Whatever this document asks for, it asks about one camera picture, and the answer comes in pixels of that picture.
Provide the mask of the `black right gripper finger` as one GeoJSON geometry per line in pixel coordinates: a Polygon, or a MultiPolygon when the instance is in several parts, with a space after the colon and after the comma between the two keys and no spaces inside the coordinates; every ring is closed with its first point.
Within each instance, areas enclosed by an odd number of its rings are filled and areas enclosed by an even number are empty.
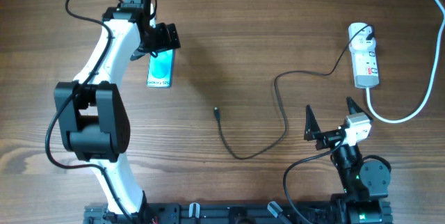
{"type": "Polygon", "coordinates": [[[309,104],[306,105],[305,110],[306,110],[306,123],[305,123],[304,139],[306,141],[319,139],[321,134],[321,129],[316,121],[314,112],[312,111],[312,108],[309,104]]]}
{"type": "Polygon", "coordinates": [[[356,113],[363,113],[364,111],[362,108],[358,106],[358,104],[353,100],[352,97],[346,98],[346,103],[348,107],[348,112],[350,115],[356,114],[356,113]]]}

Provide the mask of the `Galaxy smartphone with teal screen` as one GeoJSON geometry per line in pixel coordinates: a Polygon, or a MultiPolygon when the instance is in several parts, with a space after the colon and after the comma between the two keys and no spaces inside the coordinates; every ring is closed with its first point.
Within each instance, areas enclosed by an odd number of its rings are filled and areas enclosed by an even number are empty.
{"type": "Polygon", "coordinates": [[[172,70],[175,59],[173,49],[158,53],[157,57],[149,58],[147,87],[169,88],[172,85],[172,70]]]}

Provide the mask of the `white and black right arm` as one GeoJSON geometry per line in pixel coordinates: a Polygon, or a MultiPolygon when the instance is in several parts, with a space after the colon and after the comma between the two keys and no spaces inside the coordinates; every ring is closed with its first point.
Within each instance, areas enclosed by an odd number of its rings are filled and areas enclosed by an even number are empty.
{"type": "Polygon", "coordinates": [[[349,114],[342,125],[321,131],[311,106],[306,106],[304,139],[316,141],[316,149],[330,151],[344,192],[330,199],[329,223],[393,223],[388,197],[390,163],[377,155],[363,156],[358,143],[368,138],[373,118],[351,97],[346,98],[349,114]]]}

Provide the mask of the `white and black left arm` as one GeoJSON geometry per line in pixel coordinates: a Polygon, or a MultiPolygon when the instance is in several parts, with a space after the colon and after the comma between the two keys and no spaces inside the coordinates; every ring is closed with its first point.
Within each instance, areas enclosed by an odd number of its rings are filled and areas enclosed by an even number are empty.
{"type": "Polygon", "coordinates": [[[56,114],[64,148],[80,168],[94,171],[108,200],[89,207],[86,223],[155,223],[145,192],[127,158],[131,128],[120,96],[120,84],[132,61],[148,57],[147,85],[172,84],[175,52],[180,48],[174,24],[156,21],[157,0],[119,0],[102,15],[100,38],[83,69],[71,82],[54,90],[56,114]]]}

